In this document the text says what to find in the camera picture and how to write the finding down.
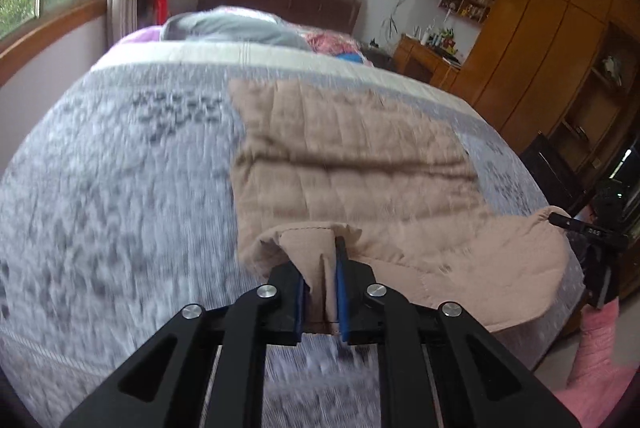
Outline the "beige quilted jacket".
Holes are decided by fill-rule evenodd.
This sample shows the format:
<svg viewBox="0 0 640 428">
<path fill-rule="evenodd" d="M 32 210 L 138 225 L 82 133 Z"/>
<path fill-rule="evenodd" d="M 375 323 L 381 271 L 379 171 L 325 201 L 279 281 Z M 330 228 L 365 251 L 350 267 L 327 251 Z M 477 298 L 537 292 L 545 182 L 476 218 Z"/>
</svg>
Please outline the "beige quilted jacket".
<svg viewBox="0 0 640 428">
<path fill-rule="evenodd" d="M 267 275 L 292 262 L 306 329 L 338 322 L 336 241 L 414 304 L 462 304 L 498 332 L 543 316 L 570 260 L 548 209 L 500 216 L 446 122 L 373 91 L 235 79 L 245 126 L 231 170 L 238 256 Z"/>
</svg>

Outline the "black chair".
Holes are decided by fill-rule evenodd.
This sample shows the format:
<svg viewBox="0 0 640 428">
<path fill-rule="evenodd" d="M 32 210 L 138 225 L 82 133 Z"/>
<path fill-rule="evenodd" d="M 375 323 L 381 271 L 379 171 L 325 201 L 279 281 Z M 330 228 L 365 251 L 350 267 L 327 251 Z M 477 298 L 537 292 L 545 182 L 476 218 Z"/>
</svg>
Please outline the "black chair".
<svg viewBox="0 0 640 428">
<path fill-rule="evenodd" d="M 564 209 L 571 216 L 578 213 L 585 190 L 546 136 L 538 133 L 520 159 L 550 205 Z"/>
</svg>

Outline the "pink fluffy sleeve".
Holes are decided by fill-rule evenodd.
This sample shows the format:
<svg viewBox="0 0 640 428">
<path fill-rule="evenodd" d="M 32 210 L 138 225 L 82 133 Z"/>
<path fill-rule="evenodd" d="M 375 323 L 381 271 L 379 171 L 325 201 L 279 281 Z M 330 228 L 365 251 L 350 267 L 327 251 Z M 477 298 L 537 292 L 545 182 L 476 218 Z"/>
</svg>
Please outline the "pink fluffy sleeve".
<svg viewBox="0 0 640 428">
<path fill-rule="evenodd" d="M 554 395 L 582 427 L 639 425 L 639 367 L 613 362 L 620 302 L 582 308 L 579 344 L 566 385 Z"/>
</svg>

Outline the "wooden wardrobe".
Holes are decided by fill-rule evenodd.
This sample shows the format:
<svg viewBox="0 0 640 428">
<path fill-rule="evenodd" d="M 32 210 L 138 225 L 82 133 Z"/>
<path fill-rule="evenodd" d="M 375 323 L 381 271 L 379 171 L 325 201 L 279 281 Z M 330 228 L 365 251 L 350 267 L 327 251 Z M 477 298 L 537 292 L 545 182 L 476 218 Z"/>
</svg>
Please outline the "wooden wardrobe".
<svg viewBox="0 0 640 428">
<path fill-rule="evenodd" d="M 480 34 L 442 88 L 513 151 L 544 136 L 585 188 L 639 110 L 639 0 L 454 0 Z"/>
</svg>

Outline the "grey quilted bedspread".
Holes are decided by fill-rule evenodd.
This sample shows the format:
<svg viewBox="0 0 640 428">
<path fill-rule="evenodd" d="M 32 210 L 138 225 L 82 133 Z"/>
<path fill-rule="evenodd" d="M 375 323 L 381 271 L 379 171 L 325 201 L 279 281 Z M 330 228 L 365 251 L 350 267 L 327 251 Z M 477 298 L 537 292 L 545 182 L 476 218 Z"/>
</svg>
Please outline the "grey quilted bedspread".
<svg viewBox="0 0 640 428">
<path fill-rule="evenodd" d="M 1 367 L 56 427 L 183 306 L 231 304 L 229 170 L 243 136 L 232 79 L 372 89 L 449 122 L 499 214 L 546 206 L 462 99 L 387 70 L 261 44 L 119 44 L 32 129 L 1 179 Z"/>
</svg>

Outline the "wooden desk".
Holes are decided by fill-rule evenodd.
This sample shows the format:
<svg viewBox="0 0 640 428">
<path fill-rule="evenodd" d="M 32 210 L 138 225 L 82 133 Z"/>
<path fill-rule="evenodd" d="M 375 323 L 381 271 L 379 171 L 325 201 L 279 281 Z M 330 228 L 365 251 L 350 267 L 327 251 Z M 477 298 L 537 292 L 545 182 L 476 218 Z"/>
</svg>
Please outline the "wooden desk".
<svg viewBox="0 0 640 428">
<path fill-rule="evenodd" d="M 461 65 L 416 38 L 402 34 L 393 56 L 396 72 L 402 76 L 449 91 Z"/>
</svg>

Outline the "blue cloth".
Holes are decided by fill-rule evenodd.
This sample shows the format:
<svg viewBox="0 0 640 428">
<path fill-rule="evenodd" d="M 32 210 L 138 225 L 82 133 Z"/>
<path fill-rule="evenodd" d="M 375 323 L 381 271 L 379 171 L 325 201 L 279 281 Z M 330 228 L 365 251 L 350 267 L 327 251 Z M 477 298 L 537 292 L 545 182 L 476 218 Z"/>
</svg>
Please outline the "blue cloth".
<svg viewBox="0 0 640 428">
<path fill-rule="evenodd" d="M 358 53 L 342 53 L 337 55 L 336 58 L 339 58 L 340 60 L 343 60 L 343 61 L 356 63 L 356 64 L 363 63 L 363 59 Z"/>
</svg>

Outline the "red patterned cloth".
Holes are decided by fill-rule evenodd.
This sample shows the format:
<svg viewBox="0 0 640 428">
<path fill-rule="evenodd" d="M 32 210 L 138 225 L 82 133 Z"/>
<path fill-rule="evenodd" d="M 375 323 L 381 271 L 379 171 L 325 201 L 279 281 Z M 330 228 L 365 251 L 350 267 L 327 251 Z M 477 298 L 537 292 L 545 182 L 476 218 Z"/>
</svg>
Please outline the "red patterned cloth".
<svg viewBox="0 0 640 428">
<path fill-rule="evenodd" d="M 303 38 L 311 50 L 319 54 L 339 56 L 360 53 L 358 42 L 352 37 L 339 32 L 315 30 L 314 32 L 305 32 Z"/>
</svg>

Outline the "grey pillow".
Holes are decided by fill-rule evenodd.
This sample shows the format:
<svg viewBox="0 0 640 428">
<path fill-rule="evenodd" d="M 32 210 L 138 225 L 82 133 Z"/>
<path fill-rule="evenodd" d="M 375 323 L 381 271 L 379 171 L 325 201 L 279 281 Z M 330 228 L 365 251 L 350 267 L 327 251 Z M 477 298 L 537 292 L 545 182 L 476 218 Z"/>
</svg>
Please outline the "grey pillow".
<svg viewBox="0 0 640 428">
<path fill-rule="evenodd" d="M 172 16 L 160 30 L 160 41 L 264 44 L 312 51 L 303 36 L 282 18 L 242 6 L 218 6 Z"/>
</svg>

